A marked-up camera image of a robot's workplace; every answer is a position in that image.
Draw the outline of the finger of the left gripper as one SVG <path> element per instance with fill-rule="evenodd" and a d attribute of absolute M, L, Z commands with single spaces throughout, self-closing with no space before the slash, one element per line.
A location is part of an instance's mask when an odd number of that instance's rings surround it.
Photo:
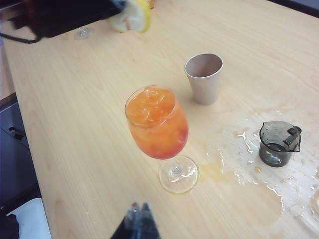
<path fill-rule="evenodd" d="M 124 13 L 128 9 L 128 0 L 111 0 L 115 7 L 115 14 Z"/>

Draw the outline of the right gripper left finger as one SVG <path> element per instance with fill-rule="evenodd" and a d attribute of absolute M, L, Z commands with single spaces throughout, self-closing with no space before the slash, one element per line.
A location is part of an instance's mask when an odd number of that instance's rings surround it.
<path fill-rule="evenodd" d="M 116 230 L 117 239 L 140 238 L 140 207 L 134 202 L 128 207 L 127 213 Z"/>

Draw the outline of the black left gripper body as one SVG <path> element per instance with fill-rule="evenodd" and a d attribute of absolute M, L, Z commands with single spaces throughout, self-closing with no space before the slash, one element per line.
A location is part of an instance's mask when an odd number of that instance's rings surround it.
<path fill-rule="evenodd" d="M 51 38 L 115 15 L 114 0 L 2 0 L 0 19 L 28 27 L 37 40 Z"/>

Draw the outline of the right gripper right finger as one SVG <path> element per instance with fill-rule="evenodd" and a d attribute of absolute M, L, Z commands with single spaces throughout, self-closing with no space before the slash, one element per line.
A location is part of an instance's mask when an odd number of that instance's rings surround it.
<path fill-rule="evenodd" d="M 144 202 L 140 210 L 141 239 L 161 239 L 151 208 Z"/>

